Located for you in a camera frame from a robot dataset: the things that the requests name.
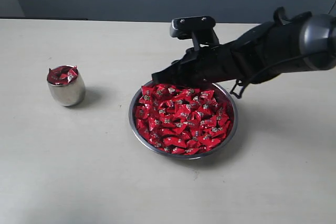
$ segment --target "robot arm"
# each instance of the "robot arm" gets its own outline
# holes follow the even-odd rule
[[[192,39],[194,47],[166,69],[152,74],[155,83],[200,87],[208,82],[236,80],[231,94],[281,73],[329,70],[336,66],[336,18],[302,13],[287,18],[278,8],[272,22],[258,25],[221,45],[209,16],[172,21],[171,36]]]

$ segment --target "metal cup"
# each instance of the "metal cup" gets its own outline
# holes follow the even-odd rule
[[[63,106],[76,105],[85,97],[85,84],[79,72],[77,78],[69,84],[58,86],[48,82],[48,86],[52,97]]]

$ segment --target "white table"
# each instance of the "white table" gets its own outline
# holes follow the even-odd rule
[[[0,20],[0,223],[335,223],[336,70],[250,86],[232,142],[204,159],[133,136],[133,95],[190,45],[165,23]],[[87,86],[76,108],[46,84],[66,64]]]

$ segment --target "bowl rim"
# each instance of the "bowl rim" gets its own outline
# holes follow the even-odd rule
[[[144,84],[143,86],[149,86],[152,85],[154,82],[153,81],[149,81],[146,84]],[[208,152],[204,152],[204,153],[199,153],[199,154],[194,154],[194,155],[179,155],[179,154],[171,154],[171,153],[167,153],[164,152],[162,150],[157,149],[156,147],[152,146],[150,143],[148,143],[146,141],[146,139],[144,139],[140,133],[137,131],[137,127],[135,125],[134,122],[134,118],[133,118],[133,108],[135,103],[137,102],[140,94],[141,94],[141,88],[135,93],[130,107],[129,107],[129,122],[132,128],[132,131],[134,133],[134,135],[137,137],[137,139],[144,145],[146,146],[148,149],[150,149],[151,151],[154,151],[158,154],[161,154],[163,156],[169,157],[169,158],[173,158],[173,159],[182,159],[182,160],[190,160],[190,159],[197,159],[197,158],[201,158],[201,157],[205,157],[208,155],[213,154],[214,152],[217,152],[219,149],[223,148],[228,142],[230,142],[230,140],[233,138],[237,127],[238,127],[238,111],[237,111],[237,106],[233,100],[233,98],[231,97],[231,95],[229,94],[229,92],[227,92],[222,86],[220,86],[217,83],[211,83],[211,85],[215,86],[217,89],[221,90],[221,92],[224,93],[224,95],[226,96],[226,98],[230,101],[232,108],[233,108],[233,114],[234,114],[234,121],[233,121],[233,127],[229,133],[229,135],[225,138],[225,140],[223,142],[221,142],[217,147],[213,148],[211,151]]]

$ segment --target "tabletop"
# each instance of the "tabletop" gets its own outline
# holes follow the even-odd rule
[[[140,86],[192,45],[169,25],[0,20],[0,223],[334,223],[336,70],[248,87],[228,145],[171,160],[128,122]],[[215,30],[225,43],[254,26]],[[59,65],[87,87],[73,108],[47,87]]]

